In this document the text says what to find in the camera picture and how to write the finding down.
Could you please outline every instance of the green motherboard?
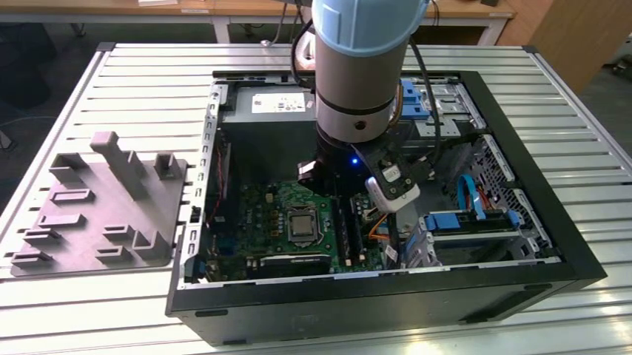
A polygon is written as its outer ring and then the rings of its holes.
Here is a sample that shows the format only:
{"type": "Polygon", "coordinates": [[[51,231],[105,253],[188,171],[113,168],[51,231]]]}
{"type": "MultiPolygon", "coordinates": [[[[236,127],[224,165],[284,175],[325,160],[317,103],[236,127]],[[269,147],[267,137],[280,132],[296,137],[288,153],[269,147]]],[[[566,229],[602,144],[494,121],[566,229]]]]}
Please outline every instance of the green motherboard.
{"type": "MultiPolygon", "coordinates": [[[[217,241],[221,279],[245,280],[247,259],[273,255],[328,255],[329,274],[380,270],[376,243],[364,244],[361,262],[351,264],[339,257],[331,202],[296,182],[241,185],[236,232],[217,241]]],[[[367,203],[359,197],[357,210],[367,203]]]]}

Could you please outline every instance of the cpu socket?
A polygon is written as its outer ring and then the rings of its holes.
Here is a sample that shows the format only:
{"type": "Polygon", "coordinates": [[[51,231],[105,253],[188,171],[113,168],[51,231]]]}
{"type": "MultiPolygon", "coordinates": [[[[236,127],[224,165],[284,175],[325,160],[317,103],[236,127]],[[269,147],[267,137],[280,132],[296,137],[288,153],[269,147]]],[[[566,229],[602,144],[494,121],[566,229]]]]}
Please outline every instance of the cpu socket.
{"type": "Polygon", "coordinates": [[[317,240],[317,214],[313,208],[293,208],[287,212],[287,220],[287,240],[291,243],[307,246],[317,240]]]}

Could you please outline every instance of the sticker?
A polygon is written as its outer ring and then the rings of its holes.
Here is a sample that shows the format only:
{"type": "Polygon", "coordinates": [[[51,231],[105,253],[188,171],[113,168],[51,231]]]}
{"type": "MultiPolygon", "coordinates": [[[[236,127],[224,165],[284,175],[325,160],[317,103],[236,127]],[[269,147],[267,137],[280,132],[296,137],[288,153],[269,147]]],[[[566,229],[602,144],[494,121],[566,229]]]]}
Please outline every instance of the sticker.
{"type": "Polygon", "coordinates": [[[252,96],[252,113],[281,112],[304,112],[304,95],[301,92],[255,94],[252,96]]]}
{"type": "Polygon", "coordinates": [[[386,256],[396,263],[396,251],[391,246],[386,246],[386,250],[383,251],[386,256]]]}
{"type": "Polygon", "coordinates": [[[181,13],[208,13],[208,10],[204,9],[181,9],[181,13]]]}
{"type": "Polygon", "coordinates": [[[383,178],[388,183],[395,181],[396,179],[400,178],[402,173],[399,171],[399,168],[396,165],[390,165],[383,171],[382,171],[383,178]]]}

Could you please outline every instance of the slotted aluminum surface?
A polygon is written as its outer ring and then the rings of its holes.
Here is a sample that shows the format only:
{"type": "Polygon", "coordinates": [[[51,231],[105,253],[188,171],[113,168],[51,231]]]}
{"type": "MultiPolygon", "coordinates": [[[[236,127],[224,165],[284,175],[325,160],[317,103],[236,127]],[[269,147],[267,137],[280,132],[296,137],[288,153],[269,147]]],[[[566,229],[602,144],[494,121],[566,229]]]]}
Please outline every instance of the slotted aluminum surface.
{"type": "MultiPolygon", "coordinates": [[[[288,47],[118,44],[98,52],[0,219],[0,354],[196,354],[210,348],[164,316],[170,266],[41,280],[9,275],[5,253],[45,197],[55,152],[113,129],[122,149],[196,164],[213,70],[285,70],[288,47]]],[[[609,277],[502,322],[237,348],[265,354],[541,354],[632,350],[629,158],[536,55],[518,47],[422,47],[430,70],[478,70],[609,277]]],[[[406,69],[415,69],[408,51],[406,69]]],[[[186,181],[194,176],[186,170],[186,181]]],[[[182,200],[190,192],[184,189],[182,200]]],[[[181,206],[180,220],[186,218],[181,206]]]]}

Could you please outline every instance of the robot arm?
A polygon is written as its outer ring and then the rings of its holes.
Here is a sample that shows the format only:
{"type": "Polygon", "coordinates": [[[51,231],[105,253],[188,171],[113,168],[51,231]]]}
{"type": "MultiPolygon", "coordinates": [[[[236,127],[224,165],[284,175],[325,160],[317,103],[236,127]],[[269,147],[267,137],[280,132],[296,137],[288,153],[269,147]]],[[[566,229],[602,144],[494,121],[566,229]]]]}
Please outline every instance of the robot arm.
{"type": "Polygon", "coordinates": [[[319,151],[313,162],[299,164],[299,182],[321,195],[337,196],[364,186],[387,213],[419,193],[384,133],[407,40],[427,4],[428,0],[312,1],[319,151]]]}

